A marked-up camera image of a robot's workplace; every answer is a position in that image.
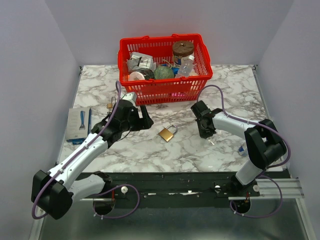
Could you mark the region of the small brass padlock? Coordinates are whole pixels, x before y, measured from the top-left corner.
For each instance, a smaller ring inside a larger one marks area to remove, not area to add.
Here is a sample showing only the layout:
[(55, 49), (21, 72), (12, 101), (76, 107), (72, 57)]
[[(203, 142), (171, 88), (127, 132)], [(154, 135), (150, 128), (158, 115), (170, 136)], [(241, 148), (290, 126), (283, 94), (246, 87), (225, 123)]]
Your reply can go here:
[(115, 96), (111, 97), (110, 101), (107, 103), (107, 109), (113, 109), (114, 105), (117, 103), (117, 98)]

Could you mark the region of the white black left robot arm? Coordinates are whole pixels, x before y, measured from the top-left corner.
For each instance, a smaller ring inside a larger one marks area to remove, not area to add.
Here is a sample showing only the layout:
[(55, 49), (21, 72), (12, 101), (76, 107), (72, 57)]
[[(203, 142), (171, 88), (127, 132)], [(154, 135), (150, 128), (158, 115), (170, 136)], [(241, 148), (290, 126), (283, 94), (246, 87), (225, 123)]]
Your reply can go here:
[(146, 106), (137, 108), (133, 100), (120, 99), (100, 122), (96, 123), (84, 142), (63, 162), (48, 172), (39, 170), (32, 180), (31, 215), (35, 220), (36, 208), (58, 220), (72, 204), (86, 197), (96, 195), (107, 197), (111, 191), (111, 178), (96, 172), (78, 179), (83, 170), (100, 154), (121, 139), (124, 132), (148, 130), (154, 124)]

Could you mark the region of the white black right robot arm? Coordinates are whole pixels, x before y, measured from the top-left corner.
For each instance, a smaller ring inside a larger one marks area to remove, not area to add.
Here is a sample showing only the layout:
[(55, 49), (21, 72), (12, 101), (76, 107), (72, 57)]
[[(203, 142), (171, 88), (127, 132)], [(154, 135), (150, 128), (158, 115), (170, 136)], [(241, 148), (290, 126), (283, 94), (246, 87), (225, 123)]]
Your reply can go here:
[(287, 153), (285, 141), (269, 119), (250, 121), (235, 117), (221, 108), (211, 110), (202, 100), (193, 104), (190, 109), (195, 116), (201, 138), (207, 139), (217, 130), (222, 130), (245, 140), (249, 160), (227, 184), (227, 189), (236, 196), (247, 192), (248, 186), (258, 176)]

